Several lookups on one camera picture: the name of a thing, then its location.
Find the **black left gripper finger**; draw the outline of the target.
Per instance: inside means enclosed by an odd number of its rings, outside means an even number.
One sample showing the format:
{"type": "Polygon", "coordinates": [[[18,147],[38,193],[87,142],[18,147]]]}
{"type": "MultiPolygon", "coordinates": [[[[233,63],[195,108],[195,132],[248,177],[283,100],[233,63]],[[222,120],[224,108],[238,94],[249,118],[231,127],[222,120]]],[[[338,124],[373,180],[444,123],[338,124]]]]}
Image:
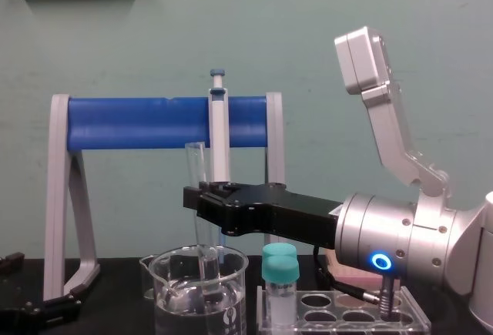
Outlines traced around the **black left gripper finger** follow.
{"type": "Polygon", "coordinates": [[[41,331],[77,320],[82,298],[70,293],[35,305],[24,302],[1,307],[1,331],[41,331]]]}
{"type": "Polygon", "coordinates": [[[21,252],[3,256],[0,259],[0,274],[12,274],[22,269],[25,254],[21,252]]]}

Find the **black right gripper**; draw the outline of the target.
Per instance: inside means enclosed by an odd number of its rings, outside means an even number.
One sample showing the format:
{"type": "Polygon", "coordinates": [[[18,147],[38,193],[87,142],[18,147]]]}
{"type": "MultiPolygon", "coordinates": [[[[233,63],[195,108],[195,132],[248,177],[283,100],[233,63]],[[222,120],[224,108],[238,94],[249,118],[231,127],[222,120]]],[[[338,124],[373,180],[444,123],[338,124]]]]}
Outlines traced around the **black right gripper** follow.
{"type": "Polygon", "coordinates": [[[319,246],[335,247],[342,203],[292,193],[281,184],[240,185],[200,182],[183,188],[183,206],[229,236],[265,233],[319,246]]]}

